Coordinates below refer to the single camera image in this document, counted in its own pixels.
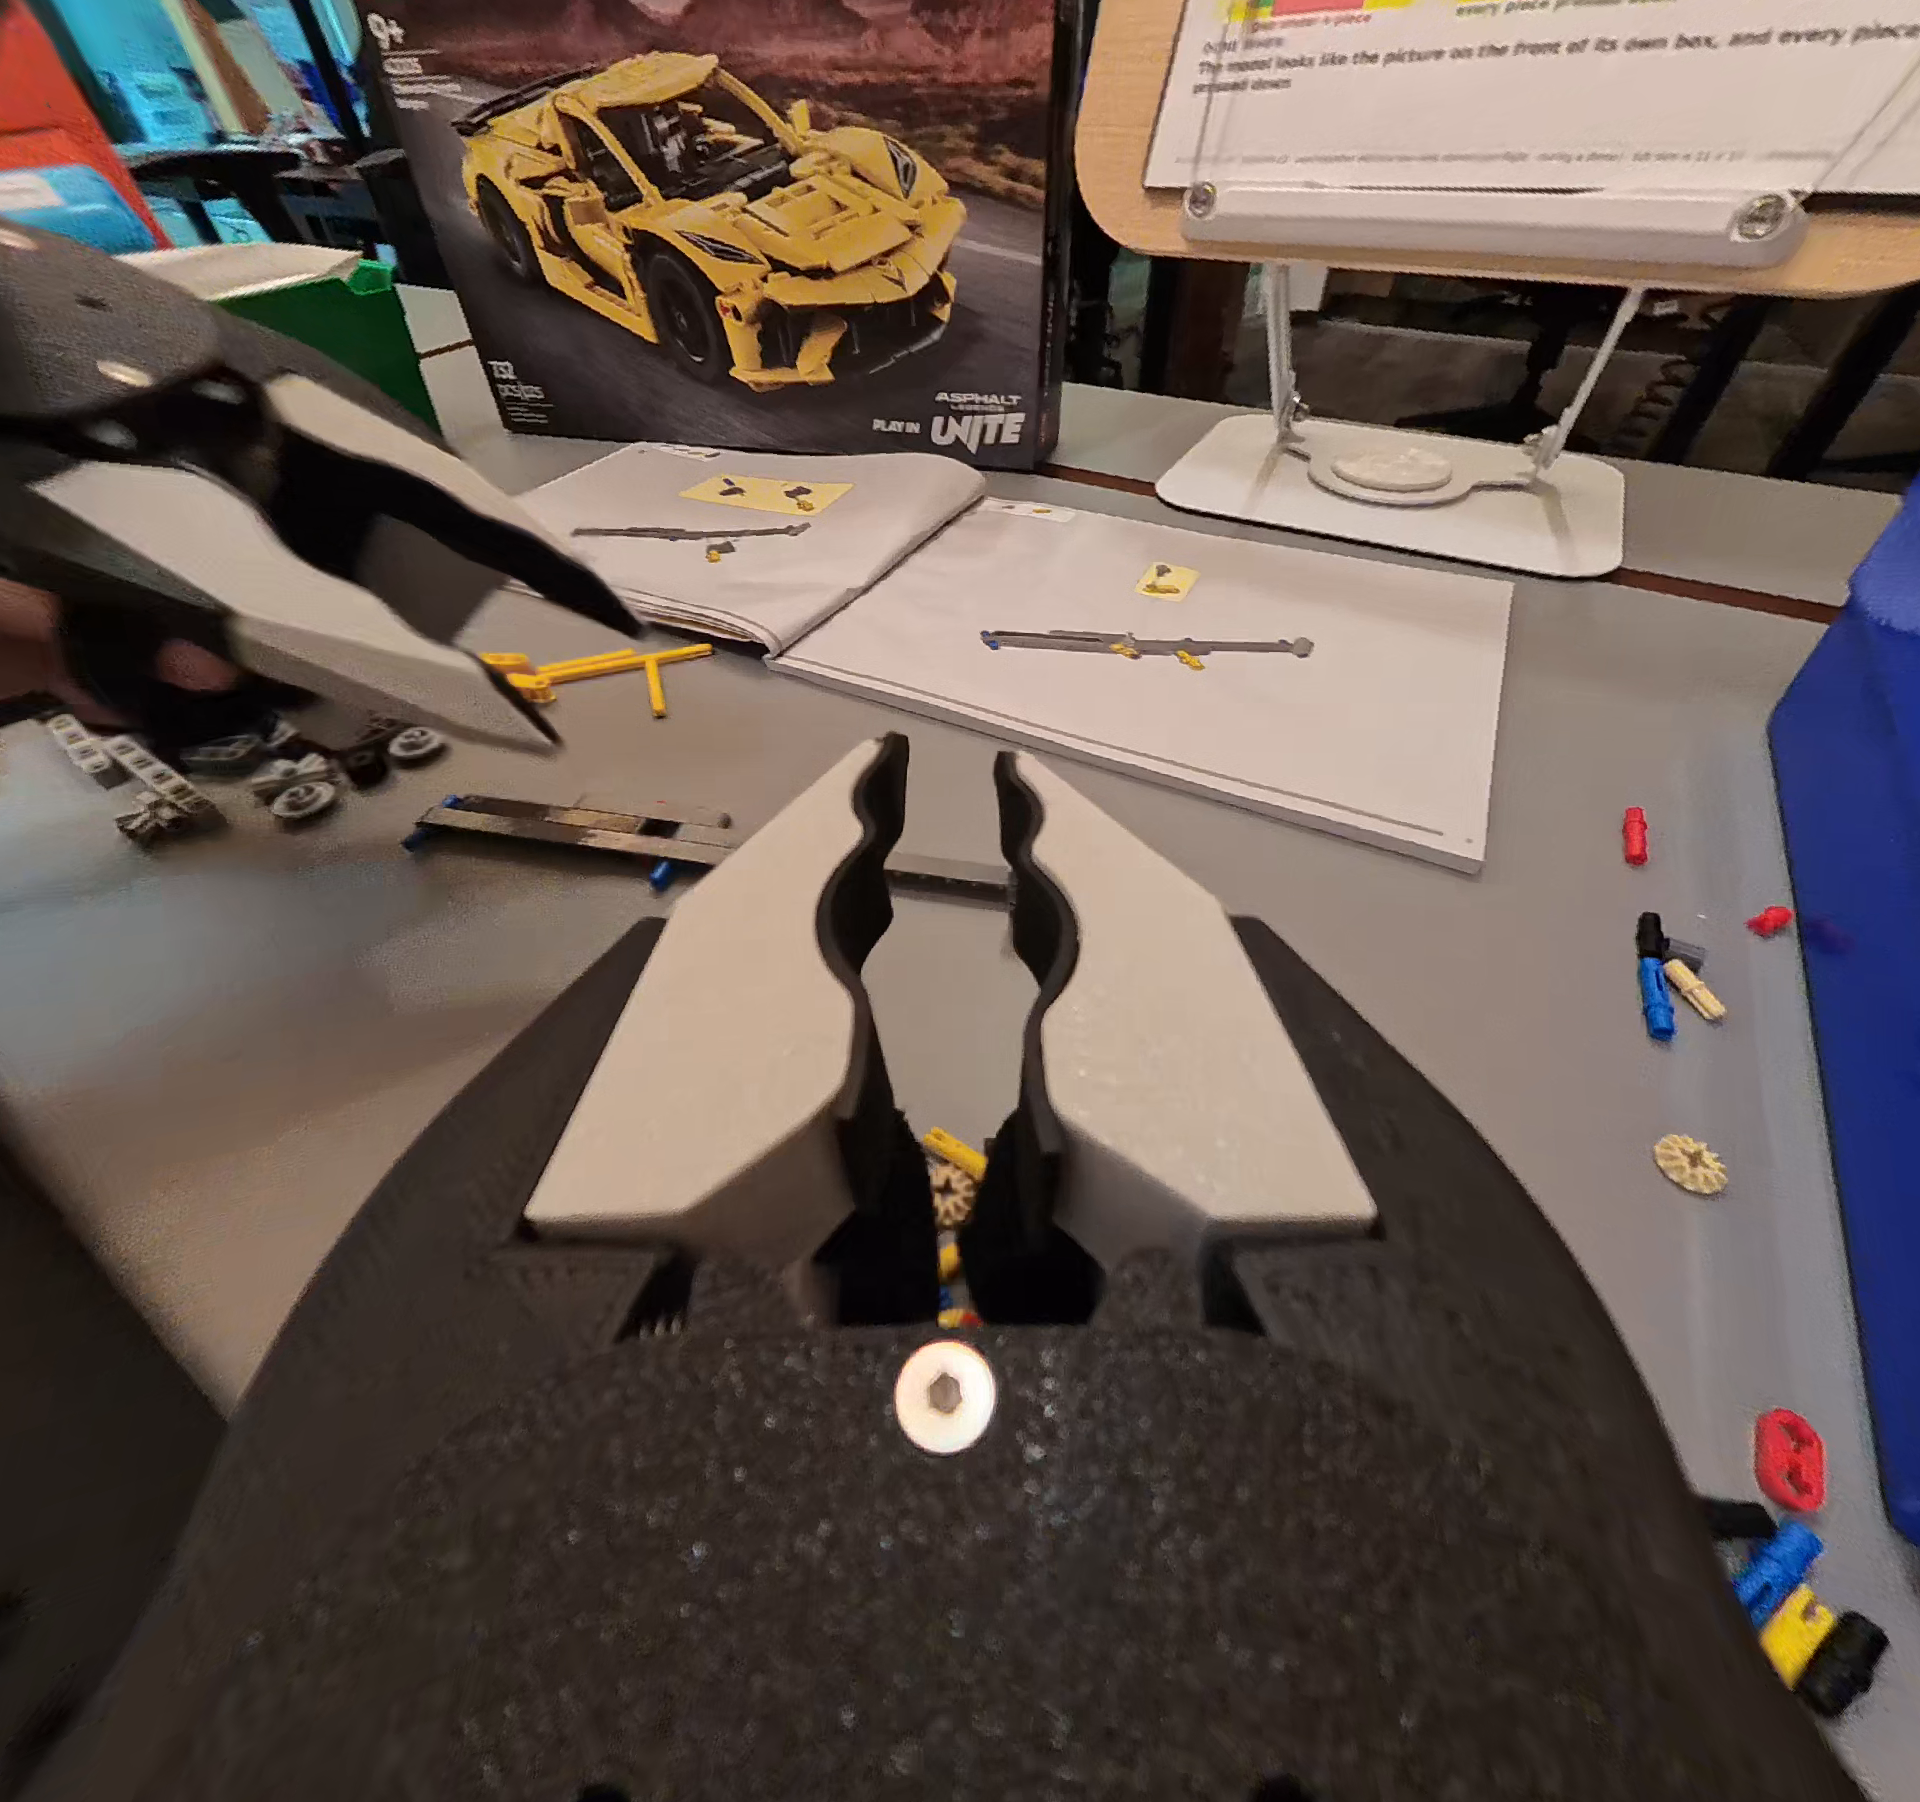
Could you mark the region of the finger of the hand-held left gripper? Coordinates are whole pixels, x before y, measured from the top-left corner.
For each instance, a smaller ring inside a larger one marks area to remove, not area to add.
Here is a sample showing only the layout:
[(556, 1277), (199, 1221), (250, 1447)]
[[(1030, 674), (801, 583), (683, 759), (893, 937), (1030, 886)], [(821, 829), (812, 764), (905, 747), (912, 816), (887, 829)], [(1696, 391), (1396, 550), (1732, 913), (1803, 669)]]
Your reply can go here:
[(374, 518), (397, 518), (435, 536), (464, 565), (529, 586), (571, 615), (621, 636), (635, 632), (625, 600), (564, 550), (520, 497), (414, 422), (313, 374), (277, 374), (277, 422), (286, 447), (313, 444), (319, 455), (329, 484), (355, 484)]
[(30, 484), (30, 575), (97, 583), (103, 600), (172, 609), (166, 636), (224, 642), (256, 683), (292, 686), (319, 747), (369, 721), (552, 755), (556, 731), (458, 648), (502, 575), (408, 521), (374, 518), (369, 586), (299, 562), (212, 474), (76, 465)]

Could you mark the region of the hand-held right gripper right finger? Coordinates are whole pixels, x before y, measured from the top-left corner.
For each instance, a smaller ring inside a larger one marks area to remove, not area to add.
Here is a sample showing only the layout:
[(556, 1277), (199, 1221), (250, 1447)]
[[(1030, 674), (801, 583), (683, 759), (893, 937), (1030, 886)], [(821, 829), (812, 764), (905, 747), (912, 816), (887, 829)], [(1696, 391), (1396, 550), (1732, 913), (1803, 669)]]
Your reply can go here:
[(999, 1328), (1084, 1321), (1163, 1252), (1359, 1239), (1375, 1200), (1231, 908), (1051, 764), (1000, 749), (1010, 947), (1037, 984), (962, 1285)]

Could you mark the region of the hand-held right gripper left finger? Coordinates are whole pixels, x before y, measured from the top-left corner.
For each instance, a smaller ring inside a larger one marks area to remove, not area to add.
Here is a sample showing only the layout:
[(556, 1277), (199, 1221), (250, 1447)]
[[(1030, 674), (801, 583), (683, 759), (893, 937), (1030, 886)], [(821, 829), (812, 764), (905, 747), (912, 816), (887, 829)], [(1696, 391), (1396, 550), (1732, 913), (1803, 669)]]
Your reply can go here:
[(862, 987), (905, 802), (907, 734), (859, 738), (674, 899), (525, 1203), (537, 1239), (822, 1271), (854, 1328), (937, 1316), (932, 1189)]

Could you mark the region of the long grey lego beam assembly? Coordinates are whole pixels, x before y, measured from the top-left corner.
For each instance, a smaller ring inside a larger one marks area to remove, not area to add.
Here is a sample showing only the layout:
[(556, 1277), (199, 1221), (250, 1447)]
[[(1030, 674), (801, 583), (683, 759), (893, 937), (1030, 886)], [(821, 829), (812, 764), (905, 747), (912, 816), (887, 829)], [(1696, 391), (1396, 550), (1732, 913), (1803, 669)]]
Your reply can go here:
[[(571, 847), (571, 853), (614, 853), (635, 858), (645, 885), (663, 894), (683, 868), (715, 868), (747, 839), (729, 816), (693, 817), (671, 802), (651, 802), (641, 816), (592, 811), (592, 802), (537, 802), (537, 801), (498, 801), (498, 794), (446, 794), (418, 811), (408, 834), (398, 839), (418, 853), (435, 839), (488, 839), (488, 844), (529, 844), (529, 847)], [(1005, 902), (1010, 868), (1005, 863), (969, 863), (893, 847), (882, 863), (896, 894), (969, 899), (969, 902)]]

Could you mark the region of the cluster of small black lego pieces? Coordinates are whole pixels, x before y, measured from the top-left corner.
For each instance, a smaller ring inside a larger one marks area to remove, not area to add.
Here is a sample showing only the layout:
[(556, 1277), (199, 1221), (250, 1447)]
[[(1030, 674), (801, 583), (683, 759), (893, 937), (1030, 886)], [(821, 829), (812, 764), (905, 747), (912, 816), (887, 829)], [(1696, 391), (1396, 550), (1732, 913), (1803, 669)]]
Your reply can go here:
[(240, 778), (240, 776), (256, 776), (271, 759), (299, 759), (299, 755), (305, 755), (305, 734), (286, 716), (267, 716), (267, 721), (256, 721), (245, 731), (176, 747), (172, 764), (186, 778)]

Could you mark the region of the light grey lego beam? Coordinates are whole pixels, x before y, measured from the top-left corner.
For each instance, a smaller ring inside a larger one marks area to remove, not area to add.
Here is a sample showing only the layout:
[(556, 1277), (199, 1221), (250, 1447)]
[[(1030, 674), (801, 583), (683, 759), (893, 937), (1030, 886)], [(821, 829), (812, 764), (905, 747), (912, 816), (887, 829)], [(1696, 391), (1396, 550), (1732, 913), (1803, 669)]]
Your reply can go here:
[(163, 764), (155, 749), (141, 749), (131, 734), (88, 731), (71, 710), (49, 710), (38, 716), (38, 725), (49, 731), (61, 755), (97, 790), (131, 784), (141, 794), (157, 794), (163, 802), (203, 802), (203, 790), (172, 764)]

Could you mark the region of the cluster of yellow lego pieces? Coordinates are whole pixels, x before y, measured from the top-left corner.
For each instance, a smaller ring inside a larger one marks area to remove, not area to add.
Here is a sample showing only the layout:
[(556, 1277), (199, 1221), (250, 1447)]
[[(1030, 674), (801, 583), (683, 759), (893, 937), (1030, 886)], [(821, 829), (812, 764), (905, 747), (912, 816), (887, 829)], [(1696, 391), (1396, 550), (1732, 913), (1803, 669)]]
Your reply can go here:
[(532, 660), (525, 649), (485, 649), (477, 660), (502, 683), (525, 707), (552, 707), (564, 686), (614, 683), (614, 674), (641, 674), (651, 721), (667, 721), (667, 664), (705, 660), (715, 655), (709, 642), (683, 642), (683, 648), (618, 648), (597, 655), (569, 655), (569, 660)]

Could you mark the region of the lego set box with yellow car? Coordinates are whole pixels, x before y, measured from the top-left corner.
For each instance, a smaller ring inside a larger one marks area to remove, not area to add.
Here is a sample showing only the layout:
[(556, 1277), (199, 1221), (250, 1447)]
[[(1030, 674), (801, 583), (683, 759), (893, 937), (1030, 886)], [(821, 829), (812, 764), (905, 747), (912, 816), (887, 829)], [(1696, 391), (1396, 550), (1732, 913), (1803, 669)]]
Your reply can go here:
[(1030, 470), (1080, 0), (355, 0), (498, 422)]

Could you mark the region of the red lego connector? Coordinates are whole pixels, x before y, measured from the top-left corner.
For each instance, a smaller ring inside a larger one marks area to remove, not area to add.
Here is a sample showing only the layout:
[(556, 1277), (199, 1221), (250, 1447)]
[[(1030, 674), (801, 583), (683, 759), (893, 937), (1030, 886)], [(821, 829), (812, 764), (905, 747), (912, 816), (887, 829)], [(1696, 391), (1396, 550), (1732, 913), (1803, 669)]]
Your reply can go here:
[(1826, 1508), (1826, 1443), (1795, 1408), (1766, 1408), (1750, 1422), (1759, 1492), (1785, 1517)]

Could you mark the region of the pile of small colourful lego pieces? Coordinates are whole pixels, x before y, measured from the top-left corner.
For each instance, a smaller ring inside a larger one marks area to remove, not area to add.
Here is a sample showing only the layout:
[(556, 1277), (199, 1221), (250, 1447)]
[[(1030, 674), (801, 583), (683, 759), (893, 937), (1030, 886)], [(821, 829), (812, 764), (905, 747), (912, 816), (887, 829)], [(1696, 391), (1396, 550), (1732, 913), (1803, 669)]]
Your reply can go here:
[[(937, 1285), (941, 1285), (941, 1328), (970, 1328), (970, 1297), (962, 1285), (962, 1224), (977, 1211), (988, 1179), (988, 1155), (941, 1127), (925, 1128), (925, 1164), (932, 1184), (932, 1232), (937, 1232)], [(1777, 1666), (1777, 1677), (1817, 1714), (1845, 1716), (1884, 1664), (1884, 1628), (1863, 1611), (1833, 1611), (1817, 1593), (1819, 1535), (1813, 1517), (1785, 1517), (1766, 1497), (1719, 1500), (1705, 1497), (1707, 1535), (1744, 1549), (1732, 1571), (1732, 1593)]]

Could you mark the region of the person's left hand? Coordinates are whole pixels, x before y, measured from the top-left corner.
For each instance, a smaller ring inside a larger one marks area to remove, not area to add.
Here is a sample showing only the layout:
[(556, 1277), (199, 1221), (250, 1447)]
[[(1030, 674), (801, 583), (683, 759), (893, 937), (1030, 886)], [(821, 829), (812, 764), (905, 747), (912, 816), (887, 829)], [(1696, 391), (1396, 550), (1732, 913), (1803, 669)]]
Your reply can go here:
[[(141, 683), (186, 695), (229, 695), (233, 686), (250, 683), (199, 642), (157, 642), (149, 655), (131, 655), (131, 664), (141, 669)], [(76, 669), (61, 597), (8, 575), (0, 583), (0, 695), (3, 707), (19, 695), (54, 695), (86, 725), (103, 731), (138, 725), (138, 716), (126, 716), (131, 702), (121, 686), (97, 695)]]

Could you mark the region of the green plastic bin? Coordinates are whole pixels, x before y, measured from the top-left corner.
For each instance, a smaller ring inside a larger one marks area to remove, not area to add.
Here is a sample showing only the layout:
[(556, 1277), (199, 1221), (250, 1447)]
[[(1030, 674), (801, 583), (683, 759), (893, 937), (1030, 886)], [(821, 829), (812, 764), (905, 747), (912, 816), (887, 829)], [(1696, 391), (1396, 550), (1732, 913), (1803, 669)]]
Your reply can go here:
[(329, 269), (224, 289), (219, 305), (319, 351), (405, 406), (435, 438), (446, 433), (383, 262), (344, 257)]

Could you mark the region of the light blue package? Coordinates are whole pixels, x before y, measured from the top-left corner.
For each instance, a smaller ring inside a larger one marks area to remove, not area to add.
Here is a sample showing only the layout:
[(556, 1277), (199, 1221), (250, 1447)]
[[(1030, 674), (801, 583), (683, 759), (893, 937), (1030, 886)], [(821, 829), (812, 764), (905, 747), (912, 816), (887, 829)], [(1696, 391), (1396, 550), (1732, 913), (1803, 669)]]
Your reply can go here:
[(88, 164), (3, 167), (0, 210), (30, 231), (61, 231), (97, 252), (155, 252), (149, 221)]

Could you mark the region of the white paper sheet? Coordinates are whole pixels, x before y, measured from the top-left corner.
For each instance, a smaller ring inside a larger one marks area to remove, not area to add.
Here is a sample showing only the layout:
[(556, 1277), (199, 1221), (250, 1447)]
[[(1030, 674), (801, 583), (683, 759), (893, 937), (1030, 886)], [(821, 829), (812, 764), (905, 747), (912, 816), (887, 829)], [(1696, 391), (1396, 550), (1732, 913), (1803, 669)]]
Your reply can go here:
[(240, 295), (271, 295), (313, 280), (344, 280), (355, 274), (361, 252), (236, 241), (236, 248), (121, 252), (118, 267), (172, 280), (199, 302), (240, 302)]

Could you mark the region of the orange plastic case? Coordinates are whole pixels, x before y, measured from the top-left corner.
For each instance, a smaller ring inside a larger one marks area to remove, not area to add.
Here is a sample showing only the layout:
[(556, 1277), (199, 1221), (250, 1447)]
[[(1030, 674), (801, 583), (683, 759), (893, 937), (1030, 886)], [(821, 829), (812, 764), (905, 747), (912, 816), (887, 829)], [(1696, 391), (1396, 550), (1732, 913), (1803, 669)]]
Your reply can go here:
[(149, 221), (155, 241), (166, 248), (155, 207), (141, 202), (126, 164), (88, 109), (86, 86), (62, 68), (54, 38), (24, 5), (3, 5), (0, 19), (0, 167), (97, 167), (126, 207)]

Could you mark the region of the open instruction booklet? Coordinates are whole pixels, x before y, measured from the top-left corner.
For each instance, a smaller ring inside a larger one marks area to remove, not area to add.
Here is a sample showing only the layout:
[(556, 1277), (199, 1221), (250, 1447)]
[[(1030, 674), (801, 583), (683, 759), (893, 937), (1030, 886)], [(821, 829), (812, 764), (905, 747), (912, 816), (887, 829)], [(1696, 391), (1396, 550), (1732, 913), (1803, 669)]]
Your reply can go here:
[(625, 444), (529, 491), (656, 628), (1481, 875), (1517, 586), (988, 491), (941, 455)]

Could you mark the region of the blue plastic bin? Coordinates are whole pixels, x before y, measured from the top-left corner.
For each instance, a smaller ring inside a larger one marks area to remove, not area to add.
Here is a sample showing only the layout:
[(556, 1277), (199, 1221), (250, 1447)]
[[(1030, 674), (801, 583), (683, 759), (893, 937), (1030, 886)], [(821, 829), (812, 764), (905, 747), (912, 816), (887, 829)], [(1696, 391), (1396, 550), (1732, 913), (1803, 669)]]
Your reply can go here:
[(1920, 486), (1766, 716), (1879, 1500), (1920, 1540)]

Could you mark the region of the wooden document board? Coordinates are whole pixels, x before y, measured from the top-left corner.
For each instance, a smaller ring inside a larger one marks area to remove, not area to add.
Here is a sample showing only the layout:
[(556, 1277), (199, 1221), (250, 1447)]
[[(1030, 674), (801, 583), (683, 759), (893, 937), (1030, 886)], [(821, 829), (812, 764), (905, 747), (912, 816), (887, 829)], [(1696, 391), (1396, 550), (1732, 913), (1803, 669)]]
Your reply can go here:
[(1077, 186), (1126, 252), (1790, 302), (1850, 302), (1920, 274), (1917, 202), (1785, 207), (1766, 238), (1744, 238), (1748, 207), (1695, 190), (1225, 180), (1190, 216), (1186, 186), (1146, 180), (1178, 19), (1186, 0), (1099, 0), (1091, 27)]

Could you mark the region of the printed instruction sheet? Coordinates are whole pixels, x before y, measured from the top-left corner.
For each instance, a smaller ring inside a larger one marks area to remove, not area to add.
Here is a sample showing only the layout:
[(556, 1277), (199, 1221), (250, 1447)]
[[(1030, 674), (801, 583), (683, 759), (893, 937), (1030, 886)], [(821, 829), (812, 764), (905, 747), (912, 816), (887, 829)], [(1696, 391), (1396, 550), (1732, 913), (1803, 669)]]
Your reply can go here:
[(1186, 0), (1146, 186), (1917, 190), (1920, 0)]

